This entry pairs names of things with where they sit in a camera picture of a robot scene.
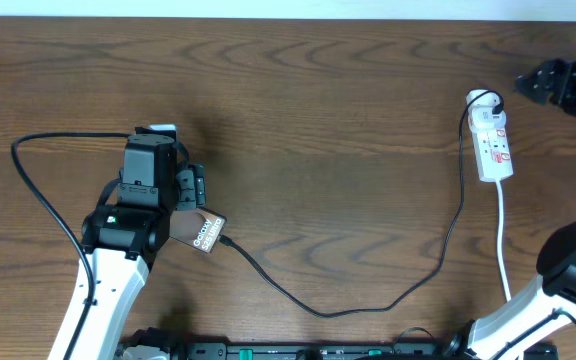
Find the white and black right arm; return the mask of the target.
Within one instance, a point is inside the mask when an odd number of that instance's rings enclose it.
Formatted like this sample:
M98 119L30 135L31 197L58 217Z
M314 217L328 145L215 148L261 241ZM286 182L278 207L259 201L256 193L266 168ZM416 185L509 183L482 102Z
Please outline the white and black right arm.
M576 117L576 62L552 59L514 83L517 93ZM460 128L471 131L481 181L499 186L512 173L504 100L493 90L468 93ZM519 359L558 329L576 326L576 221L558 229L538 255L536 275L486 317L465 326L444 346L445 359Z

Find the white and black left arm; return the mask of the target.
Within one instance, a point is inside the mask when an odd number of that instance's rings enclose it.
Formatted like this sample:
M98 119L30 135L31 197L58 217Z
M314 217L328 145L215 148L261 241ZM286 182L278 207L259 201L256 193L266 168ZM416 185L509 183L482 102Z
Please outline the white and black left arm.
M77 282L50 358L114 357L166 241L211 248L204 203L203 168L190 163L175 126L140 127L128 136L119 176L84 219Z

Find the white power strip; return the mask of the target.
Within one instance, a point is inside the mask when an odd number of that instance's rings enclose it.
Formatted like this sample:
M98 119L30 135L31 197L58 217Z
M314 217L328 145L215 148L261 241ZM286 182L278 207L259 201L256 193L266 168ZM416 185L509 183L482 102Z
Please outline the white power strip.
M466 96L466 103L479 179L494 183L512 176L502 97L489 90L475 89Z

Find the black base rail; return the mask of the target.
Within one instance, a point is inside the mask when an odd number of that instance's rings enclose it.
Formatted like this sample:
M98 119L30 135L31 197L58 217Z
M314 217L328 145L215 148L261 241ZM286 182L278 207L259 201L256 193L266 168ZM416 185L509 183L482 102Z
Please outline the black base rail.
M178 343L157 347L121 344L114 360L428 360L446 357L430 342L398 342L394 345L364 344L225 344L216 342Z

